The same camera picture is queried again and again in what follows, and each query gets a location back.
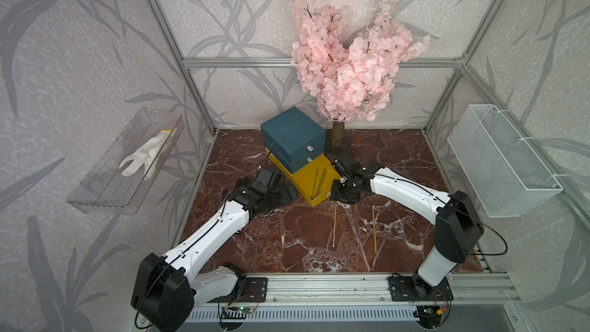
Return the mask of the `yellow bottom drawer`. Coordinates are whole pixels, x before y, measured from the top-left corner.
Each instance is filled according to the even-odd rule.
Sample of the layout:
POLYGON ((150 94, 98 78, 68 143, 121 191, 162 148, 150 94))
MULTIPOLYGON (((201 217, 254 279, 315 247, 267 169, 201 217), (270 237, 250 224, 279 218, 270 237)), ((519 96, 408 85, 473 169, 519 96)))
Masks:
POLYGON ((320 155, 312 162, 291 175, 290 180, 310 207, 316 207, 330 195, 334 181, 341 176, 325 155, 320 155))

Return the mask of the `teal yellow drawer box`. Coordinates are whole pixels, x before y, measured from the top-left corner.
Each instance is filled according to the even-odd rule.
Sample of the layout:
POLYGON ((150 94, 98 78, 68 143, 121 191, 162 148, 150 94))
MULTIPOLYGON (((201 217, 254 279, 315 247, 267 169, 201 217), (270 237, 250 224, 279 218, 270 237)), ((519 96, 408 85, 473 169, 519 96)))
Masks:
POLYGON ((270 160, 288 180, 324 155, 326 130, 296 107, 261 124, 261 133, 270 160))

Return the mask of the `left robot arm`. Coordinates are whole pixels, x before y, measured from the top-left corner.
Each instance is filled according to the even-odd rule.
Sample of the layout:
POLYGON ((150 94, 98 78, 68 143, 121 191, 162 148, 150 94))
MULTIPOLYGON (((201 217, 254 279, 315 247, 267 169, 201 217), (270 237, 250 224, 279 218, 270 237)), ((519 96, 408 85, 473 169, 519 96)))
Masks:
POLYGON ((159 331, 176 331, 196 306, 235 292, 242 271, 221 266, 202 273, 210 258, 257 216, 296 201, 297 189, 287 179, 268 186, 243 178, 224 193, 218 211, 181 244, 142 260, 135 279, 131 306, 159 331))

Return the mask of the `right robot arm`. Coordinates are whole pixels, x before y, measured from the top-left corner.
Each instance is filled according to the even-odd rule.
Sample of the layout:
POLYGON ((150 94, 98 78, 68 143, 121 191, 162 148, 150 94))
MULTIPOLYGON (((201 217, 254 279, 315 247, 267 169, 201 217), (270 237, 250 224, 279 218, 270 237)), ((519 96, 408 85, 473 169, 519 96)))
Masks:
POLYGON ((428 188, 379 164, 363 166, 349 158, 333 164, 341 179, 333 181, 331 198, 357 204, 367 195, 380 195, 414 211, 435 226, 435 244, 413 276, 420 286, 437 287, 463 264, 485 232, 471 198, 428 188))

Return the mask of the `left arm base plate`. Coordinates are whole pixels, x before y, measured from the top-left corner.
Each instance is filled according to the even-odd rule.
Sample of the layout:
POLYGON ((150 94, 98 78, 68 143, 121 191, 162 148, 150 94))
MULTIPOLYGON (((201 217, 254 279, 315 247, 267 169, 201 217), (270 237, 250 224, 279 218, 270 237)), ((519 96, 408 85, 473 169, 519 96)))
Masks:
POLYGON ((223 297, 220 302, 230 303, 264 303, 267 297, 268 278, 239 278, 234 289, 223 297))

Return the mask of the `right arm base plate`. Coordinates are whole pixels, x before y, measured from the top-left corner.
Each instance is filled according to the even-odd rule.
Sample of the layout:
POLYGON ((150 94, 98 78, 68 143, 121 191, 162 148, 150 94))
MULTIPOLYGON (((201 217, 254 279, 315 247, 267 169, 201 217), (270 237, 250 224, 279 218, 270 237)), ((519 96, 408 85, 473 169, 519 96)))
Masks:
POLYGON ((392 301, 453 301, 448 278, 442 279, 437 286, 431 286, 418 274, 402 276, 393 274, 387 278, 388 290, 392 301))

